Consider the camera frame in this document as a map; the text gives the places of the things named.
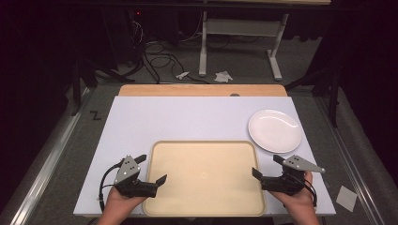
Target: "hand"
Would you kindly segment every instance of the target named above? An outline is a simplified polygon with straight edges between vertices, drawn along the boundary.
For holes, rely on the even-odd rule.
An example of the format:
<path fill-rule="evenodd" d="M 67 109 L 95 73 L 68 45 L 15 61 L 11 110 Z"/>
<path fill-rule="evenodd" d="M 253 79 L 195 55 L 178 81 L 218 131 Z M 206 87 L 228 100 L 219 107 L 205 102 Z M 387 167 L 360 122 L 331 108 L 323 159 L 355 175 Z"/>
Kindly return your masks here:
<path fill-rule="evenodd" d="M 305 172 L 304 178 L 310 184 L 313 183 L 313 174 L 311 172 Z M 269 193 L 284 204 L 296 225 L 319 224 L 314 210 L 313 195 L 308 189 L 303 188 L 299 193 L 292 196 L 274 191 L 270 191 Z"/>
<path fill-rule="evenodd" d="M 105 209 L 100 217 L 98 225 L 118 225 L 123 222 L 131 211 L 147 197 L 129 198 L 122 196 L 115 187 L 109 191 Z"/>

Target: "plastic tray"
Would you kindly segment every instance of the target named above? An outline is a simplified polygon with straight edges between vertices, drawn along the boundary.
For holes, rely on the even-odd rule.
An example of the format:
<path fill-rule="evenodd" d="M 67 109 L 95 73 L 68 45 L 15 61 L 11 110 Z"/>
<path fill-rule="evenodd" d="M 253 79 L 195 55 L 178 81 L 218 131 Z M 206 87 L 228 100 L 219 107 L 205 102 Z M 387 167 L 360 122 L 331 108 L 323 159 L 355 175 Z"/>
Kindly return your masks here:
<path fill-rule="evenodd" d="M 167 180 L 144 211 L 152 217 L 261 216 L 266 203 L 252 167 L 258 169 L 251 142 L 157 142 L 147 180 L 165 174 Z"/>

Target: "white table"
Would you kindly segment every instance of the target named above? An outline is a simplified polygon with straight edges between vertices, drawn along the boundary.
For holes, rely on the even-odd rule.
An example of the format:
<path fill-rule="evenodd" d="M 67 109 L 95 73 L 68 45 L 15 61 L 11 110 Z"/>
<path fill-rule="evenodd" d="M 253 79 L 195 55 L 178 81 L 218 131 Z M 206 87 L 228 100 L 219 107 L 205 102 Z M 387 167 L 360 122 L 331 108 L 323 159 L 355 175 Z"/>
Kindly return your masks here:
<path fill-rule="evenodd" d="M 248 122 L 253 114 L 264 109 L 284 112 L 294 118 L 303 133 L 296 150 L 281 155 L 288 158 L 299 155 L 315 163 L 311 147 L 302 129 L 296 108 L 290 97 L 116 97 L 102 132 L 96 154 L 85 178 L 74 214 L 99 217 L 100 179 L 107 169 L 126 155 L 134 158 L 146 154 L 157 141 L 170 140 L 243 140 L 252 142 Z M 280 176 L 282 166 L 272 160 L 273 154 L 256 145 L 260 172 L 266 176 Z M 149 158 L 140 164 L 139 179 L 146 180 Z M 112 184 L 116 170 L 111 172 L 105 185 Z M 333 204 L 322 176 L 314 173 L 314 188 L 318 194 L 318 215 L 334 215 Z M 104 189 L 106 197 L 109 189 Z M 266 217 L 286 215 L 282 204 L 267 191 Z M 144 217 L 141 206 L 132 212 Z"/>

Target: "white plate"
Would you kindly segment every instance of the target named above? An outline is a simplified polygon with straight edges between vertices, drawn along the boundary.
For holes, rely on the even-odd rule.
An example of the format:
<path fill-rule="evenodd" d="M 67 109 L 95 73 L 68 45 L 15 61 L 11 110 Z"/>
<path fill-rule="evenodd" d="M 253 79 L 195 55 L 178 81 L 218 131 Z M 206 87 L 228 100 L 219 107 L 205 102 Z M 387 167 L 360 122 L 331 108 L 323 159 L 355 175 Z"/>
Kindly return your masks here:
<path fill-rule="evenodd" d="M 283 112 L 263 110 L 249 121 L 249 133 L 262 148 L 273 153 L 293 151 L 301 142 L 298 123 Z"/>

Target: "black cable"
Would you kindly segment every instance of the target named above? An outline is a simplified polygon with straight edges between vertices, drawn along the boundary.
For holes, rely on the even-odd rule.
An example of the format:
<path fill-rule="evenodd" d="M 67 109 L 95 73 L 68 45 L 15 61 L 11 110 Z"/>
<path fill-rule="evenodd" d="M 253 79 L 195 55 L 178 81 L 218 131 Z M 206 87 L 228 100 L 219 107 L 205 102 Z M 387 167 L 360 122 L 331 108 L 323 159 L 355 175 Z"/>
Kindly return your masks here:
<path fill-rule="evenodd" d="M 308 191 L 310 191 L 310 193 L 313 195 L 313 205 L 314 208 L 316 208 L 316 203 L 317 203 L 317 195 L 316 195 L 316 191 L 314 186 L 307 180 L 304 179 L 305 182 L 307 182 L 308 184 L 310 184 L 310 187 L 307 186 L 304 182 L 300 181 L 296 176 L 286 173 L 286 175 L 288 175 L 290 178 L 293 178 L 294 180 L 296 180 L 297 182 L 299 182 L 300 184 L 302 184 L 306 189 L 308 189 Z"/>
<path fill-rule="evenodd" d="M 103 182 L 105 182 L 105 178 L 108 175 L 108 173 L 110 173 L 112 170 L 114 170 L 116 168 L 120 168 L 122 166 L 122 163 L 123 163 L 123 159 L 119 163 L 117 163 L 114 166 L 112 166 L 111 168 L 109 168 L 108 171 L 106 171 L 105 174 L 102 176 L 102 179 L 99 184 L 99 207 L 102 212 L 105 209 L 105 203 L 103 202 L 103 193 L 102 193 L 102 189 L 104 188 Z"/>
<path fill-rule="evenodd" d="M 148 49 L 149 47 L 151 47 L 151 46 L 154 46 L 154 45 L 161 46 L 161 49 L 158 50 L 158 51 L 156 51 L 156 52 L 147 52 L 147 49 Z M 156 77 L 154 76 L 154 74 L 152 74 L 152 73 L 150 72 L 150 70 L 149 70 L 148 67 L 146 67 L 146 69 L 149 71 L 149 73 L 151 73 L 151 75 L 154 77 L 154 79 L 157 81 L 157 83 L 160 83 L 160 79 L 161 79 L 161 78 L 160 78 L 160 76 L 159 76 L 159 74 L 157 73 L 157 71 L 156 71 L 155 68 L 165 68 L 166 66 L 172 64 L 171 73 L 172 73 L 172 75 L 175 77 L 176 75 L 175 75 L 174 72 L 173 72 L 173 71 L 174 71 L 174 67 L 175 67 L 176 64 L 179 64 L 179 66 L 181 67 L 181 70 L 182 70 L 181 73 L 185 72 L 184 67 L 182 66 L 182 64 L 179 62 L 179 60 L 176 58 L 176 56 L 175 56 L 174 54 L 171 54 L 171 53 L 162 53 L 163 51 L 164 51 L 164 46 L 163 46 L 162 44 L 160 44 L 160 43 L 150 44 L 150 45 L 148 45 L 148 46 L 145 47 L 145 60 L 146 60 L 147 63 L 151 66 L 152 70 L 155 71 Z M 153 55 L 153 56 L 155 56 L 155 58 L 152 58 L 152 59 L 149 61 L 148 58 L 147 58 L 147 56 L 146 56 L 147 54 Z M 161 66 L 154 66 L 154 65 L 153 65 L 153 62 L 154 62 L 155 60 L 158 60 L 158 59 L 167 59 L 167 62 L 166 62 L 165 64 L 161 65 Z M 203 81 L 203 80 L 199 80 L 199 79 L 194 79 L 193 77 L 188 76 L 188 75 L 186 75 L 186 77 L 187 77 L 187 78 L 190 78 L 191 80 L 193 80 L 193 81 L 195 81 L 195 82 L 209 84 L 209 82 L 206 82 L 206 81 Z"/>

